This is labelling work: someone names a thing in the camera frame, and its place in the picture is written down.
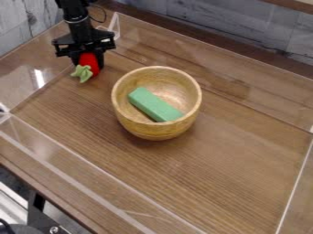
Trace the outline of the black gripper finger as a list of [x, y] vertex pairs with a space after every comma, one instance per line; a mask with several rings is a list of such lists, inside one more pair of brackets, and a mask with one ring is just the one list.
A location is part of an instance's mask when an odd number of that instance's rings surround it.
[[104, 52], [102, 49], [100, 50], [98, 49], [98, 50], [95, 50], [94, 54], [96, 57], [98, 67], [99, 67], [99, 69], [103, 69], [103, 67], [104, 67]]
[[79, 64], [79, 55], [72, 56], [71, 61], [72, 61], [74, 65], [76, 66]]

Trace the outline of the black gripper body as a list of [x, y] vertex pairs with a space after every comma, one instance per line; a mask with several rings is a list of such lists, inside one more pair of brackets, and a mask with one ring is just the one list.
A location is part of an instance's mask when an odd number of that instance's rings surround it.
[[68, 22], [67, 24], [70, 33], [51, 41], [58, 57], [79, 59], [83, 53], [94, 53], [100, 57], [104, 52], [117, 47], [115, 33], [96, 29], [90, 18], [79, 22]]

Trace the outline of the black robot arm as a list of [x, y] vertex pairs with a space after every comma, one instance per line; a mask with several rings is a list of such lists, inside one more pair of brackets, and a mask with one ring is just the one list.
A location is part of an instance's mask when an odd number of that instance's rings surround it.
[[90, 65], [95, 70], [104, 67], [104, 53], [114, 49], [115, 33], [96, 29], [88, 6], [96, 0], [55, 0], [64, 12], [70, 33], [55, 38], [51, 44], [58, 57], [70, 57], [75, 65]]

